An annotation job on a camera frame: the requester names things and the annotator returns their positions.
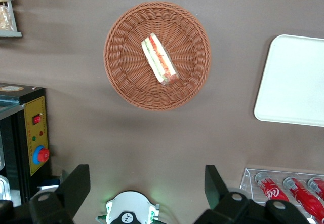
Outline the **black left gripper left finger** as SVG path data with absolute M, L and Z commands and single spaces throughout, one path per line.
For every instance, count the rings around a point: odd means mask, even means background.
M 73 218 L 90 192 L 88 164 L 78 165 L 55 190 L 35 194 L 29 209 L 33 223 L 73 223 Z

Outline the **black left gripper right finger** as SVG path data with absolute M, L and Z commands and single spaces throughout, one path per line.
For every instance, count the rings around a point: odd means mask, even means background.
M 205 195 L 209 204 L 195 223 L 244 223 L 247 220 L 249 200 L 230 191 L 214 165 L 205 166 Z

